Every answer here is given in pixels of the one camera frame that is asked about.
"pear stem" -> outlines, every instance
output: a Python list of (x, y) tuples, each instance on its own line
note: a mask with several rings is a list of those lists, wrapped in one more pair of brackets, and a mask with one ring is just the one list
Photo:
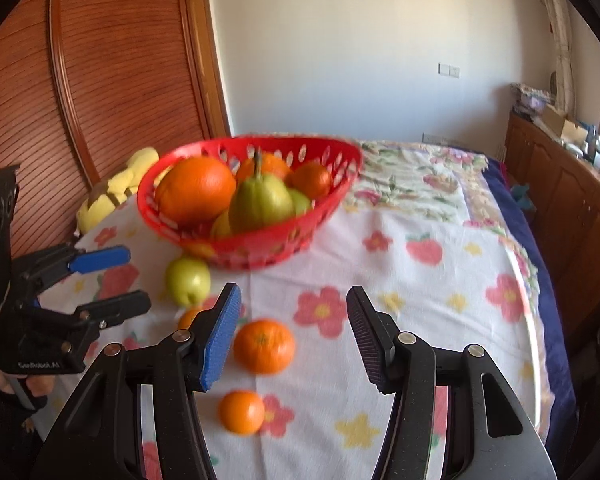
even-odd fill
[(260, 148), (253, 154), (253, 176), (255, 178), (262, 176), (262, 152)]

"orange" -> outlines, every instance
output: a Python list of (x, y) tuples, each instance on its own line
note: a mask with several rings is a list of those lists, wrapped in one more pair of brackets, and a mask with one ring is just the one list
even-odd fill
[(309, 200), (318, 200), (329, 194), (331, 173), (320, 162), (306, 162), (289, 177), (291, 187), (304, 194)]
[[(244, 160), (238, 169), (238, 173), (235, 174), (235, 179), (240, 184), (243, 180), (247, 180), (250, 176), (253, 176), (254, 161), (252, 158)], [(286, 162), (280, 157), (273, 153), (263, 152), (262, 153), (262, 173), (270, 173), (278, 177), (282, 182), (285, 182), (287, 177), (291, 174), (291, 168), (288, 167)]]
[(236, 390), (222, 398), (218, 417), (229, 431), (249, 435), (258, 431), (264, 422), (264, 402), (256, 392)]
[(273, 319), (247, 323), (234, 340), (234, 357), (254, 374), (284, 370), (296, 353), (296, 340), (285, 325)]
[(192, 156), (178, 162), (160, 181), (155, 203), (179, 227), (190, 228), (228, 209), (235, 186), (231, 170), (220, 160)]
[(182, 314), (180, 320), (178, 321), (178, 330), (188, 330), (191, 326), (191, 323), (193, 323), (194, 318), (201, 310), (202, 309), (200, 308), (190, 308), (184, 314)]

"floral tablecloth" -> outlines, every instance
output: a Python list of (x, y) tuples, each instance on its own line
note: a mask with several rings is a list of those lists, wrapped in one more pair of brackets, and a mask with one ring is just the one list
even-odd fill
[[(544, 367), (538, 282), (525, 251), (505, 223), (482, 178), (487, 161), (438, 146), (364, 142), (365, 168), (342, 206), (315, 235), (308, 251), (254, 272), (212, 270), (212, 306), (225, 282), (242, 290), (238, 325), (272, 317), (296, 336), (292, 365), (275, 376), (252, 376), (230, 356), (211, 392), (197, 395), (203, 431), (219, 479), (371, 477), (392, 406), (368, 382), (346, 319), (345, 296), (363, 285), (374, 305), (402, 330), (432, 346), (461, 350), (483, 345), (521, 399), (542, 437), (552, 395)], [(164, 288), (167, 264), (180, 248), (141, 221), (129, 199), (78, 246), (93, 250), (125, 244), (126, 266), (72, 276), (47, 291), (47, 308), (71, 312), (77, 304), (142, 288), (152, 309), (102, 332), (90, 364), (104, 345), (154, 344), (182, 314)], [(59, 378), (35, 423), (45, 436), (79, 376)], [(266, 421), (241, 438), (216, 418), (221, 396), (258, 391)], [(142, 395), (147, 476), (159, 478), (152, 398)], [(429, 478), (438, 478), (444, 452), (446, 395), (436, 391)]]

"cardboard box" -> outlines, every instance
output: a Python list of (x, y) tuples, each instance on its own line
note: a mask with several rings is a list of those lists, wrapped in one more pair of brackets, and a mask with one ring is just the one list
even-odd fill
[(566, 112), (557, 110), (551, 105), (544, 107), (542, 122), (565, 142), (581, 146), (584, 140), (587, 139), (588, 132), (583, 127), (570, 120)]

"louvered door panel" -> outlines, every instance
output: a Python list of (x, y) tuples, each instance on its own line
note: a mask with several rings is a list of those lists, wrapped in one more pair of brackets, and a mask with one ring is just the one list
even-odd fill
[(22, 0), (0, 27), (0, 168), (19, 162), (15, 256), (69, 240), (87, 187), (50, 68), (48, 0)]
[(69, 98), (101, 177), (139, 148), (203, 139), (179, 0), (59, 0), (59, 13)]

